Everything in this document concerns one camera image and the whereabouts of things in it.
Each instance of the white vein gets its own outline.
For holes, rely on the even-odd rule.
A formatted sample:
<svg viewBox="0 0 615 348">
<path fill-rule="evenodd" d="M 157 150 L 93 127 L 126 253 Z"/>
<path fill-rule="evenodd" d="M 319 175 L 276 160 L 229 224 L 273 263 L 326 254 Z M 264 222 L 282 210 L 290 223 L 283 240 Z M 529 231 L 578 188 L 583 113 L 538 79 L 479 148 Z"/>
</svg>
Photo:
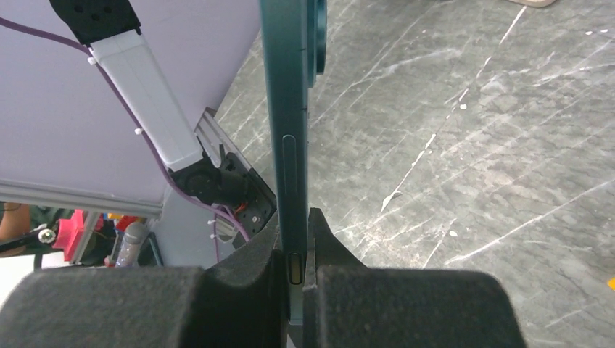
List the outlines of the white vein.
<svg viewBox="0 0 615 348">
<path fill-rule="evenodd" d="M 453 113 L 455 112 L 455 110 L 457 109 L 457 105 L 455 105 L 450 112 L 448 113 L 448 115 L 446 115 L 446 120 L 448 120 L 450 118 L 450 116 L 453 115 Z"/>
<path fill-rule="evenodd" d="M 528 243 L 528 244 L 541 244 L 541 245 L 548 245 L 550 247 L 559 247 L 559 248 L 564 248 L 564 249 L 568 249 L 568 250 L 573 250 L 573 251 L 579 251 L 579 252 L 590 252 L 592 250 L 591 246 L 567 246 L 567 245 L 563 245 L 563 244 L 555 244 L 555 243 L 549 243 L 548 241 L 532 241 L 532 240 L 528 240 L 528 241 L 523 241 L 524 243 Z"/>
<path fill-rule="evenodd" d="M 609 73 L 607 76 L 601 78 L 597 83 L 602 82 L 604 79 L 609 78 L 613 73 Z M 547 100 L 549 99 L 551 96 L 555 95 L 556 93 L 558 93 L 561 89 L 568 87 L 570 84 L 572 83 L 572 81 L 568 81 L 565 84 L 563 84 L 562 86 L 560 86 L 559 88 L 557 88 L 555 91 L 550 92 L 547 96 L 542 97 L 541 99 L 539 99 L 538 101 L 541 102 L 543 100 Z M 457 178 L 459 175 L 463 174 L 463 172 L 465 172 L 467 170 L 467 168 L 469 167 L 473 167 L 476 163 L 486 159 L 487 157 L 498 153 L 500 150 L 507 148 L 508 146 L 510 146 L 511 144 L 514 144 L 515 141 L 519 140 L 521 137 L 523 136 L 527 136 L 528 134 L 530 134 L 531 132 L 535 131 L 539 126 L 544 125 L 546 122 L 548 122 L 549 120 L 551 120 L 552 118 L 554 118 L 555 116 L 559 115 L 560 113 L 566 111 L 568 108 L 573 107 L 576 103 L 578 103 L 581 100 L 581 97 L 585 95 L 585 93 L 587 91 L 589 91 L 591 88 L 593 88 L 594 86 L 589 86 L 587 88 L 584 88 L 582 91 L 580 91 L 579 93 L 577 93 L 577 97 L 576 99 L 569 105 L 565 106 L 563 109 L 560 109 L 556 112 L 554 112 L 553 114 L 551 114 L 549 117 L 545 118 L 541 123 L 537 124 L 537 125 L 533 125 L 529 130 L 523 131 L 521 132 L 521 134 L 519 134 L 517 137 L 511 139 L 510 141 L 507 141 L 506 144 L 498 147 L 495 151 L 480 157 L 479 159 L 477 159 L 476 161 L 472 162 L 468 167 L 466 167 L 466 169 L 460 171 L 459 173 L 456 173 L 455 175 L 451 176 L 450 178 L 448 178 L 447 180 L 443 181 L 440 185 L 438 185 L 438 187 L 444 185 L 445 183 L 451 181 L 454 178 Z M 475 136 L 478 136 L 479 134 L 483 133 L 490 125 L 492 125 L 493 123 L 499 121 L 499 120 L 506 120 L 512 116 L 517 115 L 518 113 L 520 113 L 523 109 L 517 110 L 515 111 L 511 116 L 508 115 L 499 115 L 495 120 L 491 121 L 489 124 L 487 124 L 486 126 L 482 127 L 479 130 L 476 130 L 472 133 L 470 133 L 464 140 L 460 141 L 459 143 L 453 145 L 452 147 L 450 147 L 449 149 L 447 149 L 446 151 L 444 151 L 440 156 L 443 157 L 445 154 L 448 154 L 450 152 L 454 152 L 456 151 L 456 149 L 458 149 L 461 144 L 465 143 L 466 141 L 472 139 Z"/>
<path fill-rule="evenodd" d="M 508 115 L 499 115 L 496 118 L 494 118 L 491 122 L 489 122 L 488 124 L 482 126 L 479 130 L 476 130 L 470 134 L 468 134 L 462 141 L 459 141 L 458 143 L 456 143 L 455 145 L 452 145 L 450 148 L 448 148 L 447 150 L 443 151 L 440 156 L 444 157 L 447 154 L 451 153 L 451 152 L 457 152 L 459 150 L 459 148 L 461 147 L 461 145 L 463 145 L 464 143 L 470 141 L 471 139 L 483 134 L 489 127 L 491 127 L 494 123 L 502 120 L 502 119 L 508 119 L 511 118 Z"/>
<path fill-rule="evenodd" d="M 429 219 L 427 219 L 427 220 L 423 221 L 422 223 L 419 223 L 418 225 L 412 226 L 412 227 L 410 227 L 410 228 L 408 228 L 408 229 L 402 230 L 401 232 L 398 232 L 398 233 L 396 233 L 395 235 L 390 236 L 389 238 L 387 238 L 387 239 L 385 239 L 385 240 L 383 240 L 383 241 L 392 241 L 393 239 L 396 239 L 397 237 L 401 236 L 401 235 L 402 235 L 402 234 L 404 234 L 404 233 L 412 232 L 412 231 L 416 230 L 417 228 L 422 227 L 423 225 L 425 225 L 426 223 L 428 223 L 429 221 L 431 221 L 433 218 L 434 218 L 434 217 L 432 216 L 432 217 L 430 217 Z"/>
<path fill-rule="evenodd" d="M 385 158 L 387 158 L 387 156 L 389 156 L 391 154 L 391 152 L 393 152 L 393 150 L 395 150 L 410 134 L 405 134 L 401 140 L 399 140 L 397 142 L 397 144 L 395 144 L 394 146 L 392 146 L 387 153 L 383 154 L 382 157 L 380 158 L 380 162 L 383 162 Z"/>
<path fill-rule="evenodd" d="M 568 314 L 566 314 L 566 315 L 563 315 L 563 316 L 561 316 L 561 317 L 559 317 L 559 318 L 557 318 L 557 319 L 555 319 L 555 320 L 551 321 L 549 324 L 547 324 L 547 325 L 545 326 L 545 328 L 550 328 L 551 326 L 554 326 L 555 324 L 557 324 L 557 323 L 561 322 L 562 320 L 564 320 L 564 319 L 566 319 L 566 318 L 568 318 L 568 317 L 571 317 L 571 316 L 573 316 L 573 315 L 577 315 L 577 314 L 579 314 L 579 313 L 583 312 L 584 310 L 585 310 L 585 309 L 584 309 L 584 308 L 582 308 L 582 309 L 580 309 L 580 310 L 575 310 L 574 312 L 570 312 L 570 313 L 568 313 Z"/>
<path fill-rule="evenodd" d="M 346 6 L 346 8 L 342 11 L 342 13 L 339 14 L 339 16 L 337 16 L 338 18 L 340 18 L 345 12 L 346 10 L 348 10 L 348 8 L 350 8 L 350 6 L 352 4 L 354 4 L 356 2 L 356 0 L 353 0 L 350 4 L 348 4 L 348 6 Z M 348 18 L 345 22 L 343 22 L 342 24 L 338 25 L 336 28 L 331 29 L 331 34 L 327 33 L 327 41 L 328 42 L 333 42 L 335 35 L 337 35 L 337 33 L 339 33 L 340 29 L 342 29 L 346 24 L 350 23 L 350 21 L 354 20 L 357 13 L 359 13 L 359 11 L 354 11 L 352 13 L 352 16 L 350 18 Z"/>
<path fill-rule="evenodd" d="M 351 212 L 355 211 L 357 207 L 353 207 L 350 210 L 348 210 L 348 212 L 346 214 L 344 214 L 344 216 L 342 216 L 342 219 L 340 221 L 344 221 L 346 220 L 346 218 L 348 217 L 348 215 L 350 215 Z"/>
<path fill-rule="evenodd" d="M 344 7 L 344 9 L 337 15 L 338 18 L 340 18 L 344 13 L 346 13 L 346 11 L 355 3 L 357 2 L 357 0 L 352 0 L 346 7 Z"/>
<path fill-rule="evenodd" d="M 391 76 L 395 72 L 395 70 L 397 70 L 399 67 L 402 67 L 403 65 L 408 65 L 408 64 L 413 63 L 413 62 L 416 62 L 416 61 L 418 61 L 420 59 L 438 57 L 438 56 L 442 56 L 442 55 L 449 54 L 449 53 L 453 53 L 453 57 L 459 57 L 461 55 L 461 51 L 459 51 L 457 49 L 441 49 L 441 50 L 434 51 L 434 52 L 429 53 L 429 54 L 425 54 L 425 55 L 420 56 L 420 57 L 414 57 L 414 58 L 406 59 L 406 60 L 403 60 L 401 62 L 397 62 L 397 63 L 395 63 L 393 65 L 390 65 L 390 66 L 384 68 L 384 73 L 382 75 L 377 76 L 374 79 L 372 79 L 370 84 L 365 88 L 365 90 L 363 90 L 363 92 L 350 104 L 350 106 L 348 106 L 348 109 L 350 109 L 351 107 L 355 106 L 355 104 L 357 104 L 357 102 L 361 98 L 363 98 L 363 96 L 366 95 L 366 93 L 376 83 L 376 81 L 381 80 L 382 78 L 386 78 L 386 77 Z"/>
<path fill-rule="evenodd" d="M 460 103 L 463 100 L 463 98 L 466 96 L 466 93 L 468 93 L 469 90 L 470 90 L 470 88 L 466 88 L 466 90 L 463 91 L 463 94 L 461 94 L 461 96 L 459 97 L 459 102 Z"/>
<path fill-rule="evenodd" d="M 361 252 L 359 260 L 363 260 L 373 246 L 379 246 L 378 241 L 370 241 L 365 250 Z"/>
<path fill-rule="evenodd" d="M 527 9 L 527 6 L 523 6 L 521 8 L 519 13 L 517 14 L 517 17 L 515 17 L 515 19 L 513 20 L 513 23 L 511 24 L 511 26 L 506 31 L 506 34 L 504 34 L 504 36 L 502 37 L 502 40 L 500 40 L 500 45 L 502 44 L 502 42 L 504 42 L 504 40 L 506 40 L 506 38 L 508 37 L 508 34 L 511 33 L 511 31 L 513 30 L 515 24 L 517 24 L 517 22 L 519 21 L 519 18 L 521 18 L 521 15 L 523 14 L 523 12 L 525 12 L 525 9 Z"/>
<path fill-rule="evenodd" d="M 531 339 L 534 342 L 537 343 L 542 343 L 542 344 L 549 344 L 551 346 L 562 346 L 565 345 L 566 342 L 560 342 L 560 341 L 547 341 L 546 339 Z"/>
<path fill-rule="evenodd" d="M 485 67 L 487 66 L 487 64 L 489 64 L 489 61 L 491 60 L 491 57 L 486 58 L 486 60 L 484 61 L 484 63 L 482 64 L 482 67 L 480 68 L 479 72 L 476 73 L 476 77 L 475 79 L 479 78 L 480 74 L 482 73 L 482 71 L 485 69 Z"/>
<path fill-rule="evenodd" d="M 545 62 L 543 62 L 542 64 L 539 64 L 539 65 L 536 67 L 536 69 L 537 69 L 537 70 L 539 70 L 539 69 L 542 69 L 542 68 L 546 67 L 549 63 L 551 63 L 551 58 L 553 58 L 553 56 L 555 56 L 555 55 L 556 55 L 555 51 L 551 52 L 551 53 L 548 55 L 548 57 L 547 57 L 547 58 L 545 58 Z"/>
<path fill-rule="evenodd" d="M 355 227 L 358 227 L 359 225 L 360 225 L 360 223 L 356 223 L 356 224 L 354 224 L 354 225 L 350 225 L 350 226 L 344 227 L 344 228 L 342 228 L 341 230 L 338 230 L 338 231 L 333 232 L 333 234 L 334 234 L 334 236 L 335 236 L 336 234 L 338 234 L 338 233 L 340 233 L 340 232 L 345 232 L 345 231 L 351 230 L 351 229 L 353 229 L 353 228 L 355 228 Z"/>
<path fill-rule="evenodd" d="M 459 94 L 461 94 L 462 92 L 463 92 L 463 91 L 459 91 L 459 92 L 457 92 L 454 96 L 451 96 L 449 99 L 446 99 L 446 101 L 445 101 L 443 104 L 444 104 L 444 105 L 446 105 L 446 104 L 448 104 L 448 103 L 452 102 L 453 100 L 457 99 L 457 96 L 458 96 Z"/>
<path fill-rule="evenodd" d="M 583 65 L 587 60 L 589 60 L 591 57 L 593 57 L 595 54 L 597 54 L 598 52 L 604 50 L 606 47 L 609 47 L 609 45 L 611 44 L 611 42 L 613 42 L 613 39 L 607 41 L 604 45 L 598 47 L 594 52 L 592 52 L 589 56 L 585 57 L 581 62 L 578 62 L 577 65 L 573 66 L 573 70 L 577 69 L 578 67 L 580 67 L 581 65 Z"/>
<path fill-rule="evenodd" d="M 425 263 L 423 264 L 423 269 L 425 269 L 425 267 L 427 267 L 427 264 L 429 263 L 429 261 L 432 259 L 432 257 L 434 256 L 434 254 L 436 253 L 436 250 L 438 250 L 438 248 L 440 248 L 440 245 L 442 245 L 442 242 L 444 241 L 444 237 L 442 237 L 439 241 L 438 244 L 436 244 L 436 247 L 432 250 L 432 253 L 429 254 L 429 257 L 427 257 L 427 260 L 425 260 Z"/>
<path fill-rule="evenodd" d="M 254 110 L 252 111 L 252 113 L 250 115 L 248 115 L 248 117 L 246 117 L 246 119 L 244 120 L 244 122 L 242 122 L 239 127 L 237 128 L 237 130 L 235 130 L 235 133 L 233 133 L 233 135 L 231 136 L 231 139 L 234 140 L 237 137 L 237 133 L 239 133 L 239 131 L 246 125 L 246 123 L 248 123 L 248 121 L 250 121 L 252 119 L 252 117 L 254 116 L 254 114 L 256 113 L 256 111 L 258 111 L 258 109 L 261 107 L 261 105 L 263 105 L 265 102 L 267 101 L 267 96 L 265 96 L 265 98 L 263 98 L 262 101 L 260 101 L 260 103 L 258 103 L 258 105 L 254 108 Z"/>
<path fill-rule="evenodd" d="M 453 257 L 452 259 L 449 259 L 448 261 L 445 262 L 445 265 L 449 265 L 450 263 L 457 262 L 457 261 L 463 261 L 463 260 L 466 260 L 466 259 L 468 259 L 470 257 L 473 257 L 474 255 L 479 254 L 479 253 L 481 253 L 481 252 L 483 252 L 483 251 L 493 247 L 496 244 L 499 244 L 500 241 L 502 241 L 503 239 L 505 239 L 505 238 L 507 238 L 507 237 L 509 237 L 509 236 L 511 236 L 513 234 L 515 234 L 517 231 L 520 231 L 521 229 L 525 228 L 526 226 L 531 225 L 533 223 L 536 223 L 537 221 L 540 221 L 540 220 L 542 220 L 543 218 L 546 218 L 549 215 L 552 215 L 553 213 L 559 211 L 561 208 L 564 208 L 568 204 L 571 204 L 571 203 L 577 201 L 579 198 L 584 197 L 584 196 L 586 196 L 586 195 L 588 195 L 588 194 L 590 194 L 590 193 L 592 193 L 592 192 L 594 192 L 594 191 L 596 191 L 598 189 L 601 189 L 601 188 L 609 185 L 610 183 L 613 183 L 613 181 L 615 181 L 615 179 L 610 180 L 610 181 L 606 181 L 606 182 L 604 182 L 604 183 L 602 183 L 602 184 L 600 184 L 598 186 L 594 186 L 594 187 L 590 188 L 589 190 L 587 190 L 587 191 L 579 194 L 578 196 L 574 197 L 573 199 L 570 199 L 566 203 L 564 203 L 562 205 L 559 205 L 559 206 L 549 210 L 545 214 L 538 215 L 537 217 L 534 217 L 533 219 L 528 220 L 525 223 L 522 223 L 521 225 L 519 225 L 519 226 L 513 228 L 512 230 L 510 230 L 509 232 L 507 232 L 507 234 L 505 234 L 505 235 L 503 235 L 503 236 L 501 236 L 499 238 L 496 238 L 493 241 L 490 241 L 489 243 L 481 246 L 480 248 L 474 250 L 473 252 L 470 252 L 470 253 L 465 254 L 465 255 L 458 255 L 458 256 Z"/>
<path fill-rule="evenodd" d="M 263 136 L 265 135 L 265 132 L 263 131 L 262 133 L 256 133 L 254 134 L 254 138 L 252 138 L 248 144 L 246 144 L 246 146 L 244 146 L 244 148 L 242 149 L 242 152 L 246 151 L 250 145 L 252 145 L 256 140 L 258 141 L 263 141 Z"/>
<path fill-rule="evenodd" d="M 397 207 L 397 208 L 392 209 L 392 210 L 390 210 L 388 212 L 385 212 L 384 214 L 378 216 L 378 218 L 373 221 L 373 224 L 376 225 L 377 223 L 382 221 L 385 217 L 387 217 L 387 216 L 389 216 L 391 214 L 395 214 L 396 212 L 400 211 L 401 209 L 402 209 L 402 207 Z"/>
<path fill-rule="evenodd" d="M 320 120 L 322 120 L 326 113 L 331 110 L 335 105 L 337 105 L 337 102 L 339 102 L 339 100 L 346 94 L 348 93 L 348 91 L 355 87 L 356 85 L 359 85 L 360 83 L 363 83 L 365 81 L 367 81 L 368 77 L 374 72 L 374 70 L 380 65 L 380 62 L 382 62 L 382 60 L 386 57 L 389 56 L 389 54 L 391 53 L 391 51 L 393 50 L 393 48 L 396 47 L 396 45 L 406 36 L 406 34 L 408 34 L 408 32 L 410 31 L 410 29 L 412 29 L 414 27 L 414 25 L 416 25 L 416 23 L 418 23 L 419 20 L 423 19 L 423 17 L 425 17 L 425 15 L 427 15 L 427 12 L 429 12 L 429 10 L 432 9 L 432 7 L 430 7 L 427 11 L 425 11 L 425 13 L 423 13 L 421 16 L 419 16 L 414 22 L 412 22 L 412 24 L 410 24 L 402 33 L 402 35 L 395 40 L 395 42 L 384 52 L 384 54 L 382 54 L 382 57 L 380 57 L 380 59 L 378 59 L 378 61 L 376 61 L 376 64 L 374 64 L 371 69 L 359 80 L 356 81 L 354 83 L 351 83 L 350 86 L 348 86 L 345 90 L 343 90 L 341 92 L 341 94 L 335 98 L 335 100 L 333 100 L 333 102 L 331 103 L 331 105 L 329 105 L 329 107 L 327 107 L 325 109 L 325 111 L 323 111 L 322 114 L 320 114 L 320 116 L 318 116 L 318 118 L 314 121 L 314 123 L 312 123 L 312 126 L 314 126 L 316 123 L 318 123 Z"/>
<path fill-rule="evenodd" d="M 235 97 L 235 99 L 233 100 L 233 102 L 231 103 L 231 105 L 228 106 L 228 109 L 226 109 L 226 111 L 224 112 L 224 115 L 220 116 L 220 118 L 217 119 L 218 123 L 220 123 L 220 121 L 222 121 L 222 119 L 228 115 L 228 113 L 231 111 L 231 109 L 233 109 L 233 106 L 235 105 L 235 103 L 237 103 L 237 101 L 239 100 L 239 98 L 244 94 L 244 92 L 241 92 L 238 96 Z"/>
<path fill-rule="evenodd" d="M 429 140 L 425 143 L 425 150 L 427 150 L 427 148 L 429 147 L 429 145 L 432 144 L 434 138 L 436 137 L 435 134 L 432 134 L 432 137 L 429 138 Z M 382 208 L 380 209 L 380 212 L 384 211 L 384 208 L 387 207 L 387 205 L 389 205 L 389 203 L 391 202 L 391 199 L 393 199 L 393 196 L 399 192 L 400 187 L 402 187 L 404 181 L 406 178 L 408 178 L 408 176 L 410 175 L 410 173 L 412 173 L 412 170 L 414 169 L 414 167 L 416 166 L 416 164 L 418 163 L 418 161 L 421 159 L 421 157 L 423 157 L 423 155 L 425 154 L 425 150 L 421 151 L 418 153 L 418 156 L 416 157 L 416 159 L 414 160 L 414 162 L 412 162 L 412 164 L 410 165 L 410 170 L 404 175 L 403 179 L 400 181 L 399 185 L 397 185 L 397 187 L 395 188 L 395 190 L 393 190 L 393 192 L 385 197 L 382 200 Z"/>
<path fill-rule="evenodd" d="M 246 66 L 246 64 L 248 64 L 248 62 L 252 58 L 258 59 L 258 56 L 256 55 L 256 53 L 254 53 L 253 50 L 251 50 L 251 49 L 249 50 L 249 55 L 250 55 L 250 57 L 246 57 L 246 59 L 244 59 L 244 64 L 242 64 L 242 66 L 239 68 L 240 70 L 243 69 L 244 66 Z"/>
<path fill-rule="evenodd" d="M 517 140 L 519 140 L 521 137 L 523 136 L 527 136 L 528 134 L 530 134 L 531 132 L 533 132 L 537 127 L 545 124 L 546 122 L 548 122 L 549 120 L 551 120 L 553 117 L 555 117 L 557 114 L 559 114 L 560 112 L 565 111 L 566 109 L 574 106 L 580 99 L 578 99 L 580 96 L 582 96 L 584 93 L 581 92 L 581 94 L 577 94 L 577 100 L 575 100 L 572 104 L 568 105 L 567 107 L 564 107 L 563 109 L 560 109 L 559 111 L 553 113 L 551 116 L 547 117 L 546 119 L 544 119 L 540 124 L 538 125 L 534 125 L 532 126 L 529 130 L 523 131 L 521 132 L 521 134 L 515 138 L 512 138 L 511 140 L 507 141 L 504 145 L 498 147 L 497 149 L 491 151 L 489 154 L 486 154 L 476 160 L 474 160 L 471 164 L 467 165 L 464 169 L 458 171 L 457 173 L 453 174 L 452 176 L 450 176 L 448 179 L 444 180 L 443 182 L 439 183 L 436 187 L 432 187 L 430 188 L 427 192 L 421 193 L 419 196 L 414 197 L 415 199 L 419 199 L 423 196 L 425 196 L 426 194 L 430 194 L 431 192 L 433 192 L 433 190 L 438 189 L 442 186 L 444 186 L 446 183 L 450 182 L 451 180 L 454 180 L 455 178 L 457 178 L 459 175 L 462 175 L 466 172 L 466 170 L 468 170 L 469 168 L 473 168 L 476 164 L 480 163 L 481 161 L 491 157 L 494 154 L 498 154 L 500 153 L 501 150 L 506 149 L 508 147 L 510 147 L 512 144 L 515 144 Z"/>
</svg>

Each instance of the marble floor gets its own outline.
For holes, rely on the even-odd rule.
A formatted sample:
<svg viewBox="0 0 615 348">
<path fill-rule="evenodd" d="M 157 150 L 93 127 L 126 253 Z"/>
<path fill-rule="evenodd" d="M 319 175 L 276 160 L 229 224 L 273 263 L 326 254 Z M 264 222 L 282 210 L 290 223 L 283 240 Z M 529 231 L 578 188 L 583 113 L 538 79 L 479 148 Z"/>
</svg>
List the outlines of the marble floor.
<svg viewBox="0 0 615 348">
<path fill-rule="evenodd" d="M 364 263 L 497 277 L 531 347 L 615 347 L 615 1 L 329 0 L 310 204 Z M 218 111 L 274 185 L 260 42 Z"/>
</svg>

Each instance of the screw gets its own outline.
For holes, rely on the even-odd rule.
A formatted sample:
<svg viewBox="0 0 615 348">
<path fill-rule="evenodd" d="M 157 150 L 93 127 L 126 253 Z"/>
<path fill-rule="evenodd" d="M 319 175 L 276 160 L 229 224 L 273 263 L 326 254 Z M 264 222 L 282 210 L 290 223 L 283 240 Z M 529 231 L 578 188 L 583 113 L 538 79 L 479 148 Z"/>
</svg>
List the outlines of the screw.
<svg viewBox="0 0 615 348">
<path fill-rule="evenodd" d="M 48 228 L 45 228 L 41 232 L 38 232 L 38 240 L 41 243 L 51 244 L 56 240 L 56 233 Z"/>
</svg>

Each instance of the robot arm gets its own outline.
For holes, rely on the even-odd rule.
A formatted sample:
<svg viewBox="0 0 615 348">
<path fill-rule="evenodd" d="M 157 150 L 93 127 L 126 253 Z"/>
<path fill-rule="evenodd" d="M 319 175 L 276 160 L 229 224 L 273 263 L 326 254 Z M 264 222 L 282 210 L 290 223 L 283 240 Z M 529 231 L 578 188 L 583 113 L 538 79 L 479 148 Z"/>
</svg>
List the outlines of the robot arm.
<svg viewBox="0 0 615 348">
<path fill-rule="evenodd" d="M 130 2 L 50 2 L 91 52 L 90 63 L 110 77 L 139 122 L 137 132 L 152 140 L 175 185 L 205 204 L 246 207 L 249 214 L 238 217 L 239 222 L 251 234 L 262 229 L 276 210 L 275 197 L 241 154 L 234 153 L 236 148 L 221 129 L 212 126 L 215 122 L 208 120 L 208 129 L 201 132 L 208 139 L 198 138 L 190 128 Z M 212 142 L 220 147 L 212 148 Z"/>
<path fill-rule="evenodd" d="M 206 204 L 232 207 L 249 206 L 249 198 L 258 202 L 267 197 L 268 188 L 255 172 L 245 175 L 249 172 L 245 167 L 244 173 L 228 170 L 239 163 L 227 167 L 212 163 L 141 35 L 141 23 L 128 0 L 50 2 L 79 43 L 88 47 L 91 63 L 108 74 L 180 190 Z M 326 2 L 261 0 L 260 4 L 289 318 L 301 324 L 308 253 L 308 89 L 324 70 Z M 224 149 L 220 156 L 228 158 Z M 275 202 L 272 205 L 262 218 L 258 210 L 252 222 L 260 224 L 253 232 L 260 231 L 274 213 Z"/>
</svg>

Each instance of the red object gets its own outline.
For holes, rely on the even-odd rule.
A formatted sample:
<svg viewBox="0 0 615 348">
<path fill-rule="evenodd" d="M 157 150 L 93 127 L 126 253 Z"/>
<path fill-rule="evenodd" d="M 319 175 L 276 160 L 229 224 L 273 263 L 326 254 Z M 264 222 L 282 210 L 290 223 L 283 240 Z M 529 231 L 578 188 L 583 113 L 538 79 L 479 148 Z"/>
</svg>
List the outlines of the red object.
<svg viewBox="0 0 615 348">
<path fill-rule="evenodd" d="M 102 216 L 96 223 L 96 230 L 102 227 Z M 83 237 L 83 210 L 75 210 L 70 219 L 59 219 L 57 239 L 52 245 L 54 249 L 64 251 L 64 261 L 70 261 L 75 255 L 77 245 Z"/>
<path fill-rule="evenodd" d="M 104 258 L 104 265 L 109 267 L 109 268 L 115 267 L 115 263 L 113 263 L 113 264 L 109 263 L 109 257 L 108 256 Z"/>
<path fill-rule="evenodd" d="M 134 223 L 135 221 L 138 220 L 138 217 L 136 216 L 127 216 L 124 215 L 122 216 L 122 218 L 117 222 L 117 224 L 115 225 L 115 228 L 124 232 L 124 230 L 128 227 L 128 225 L 130 225 L 131 223 Z"/>
</svg>

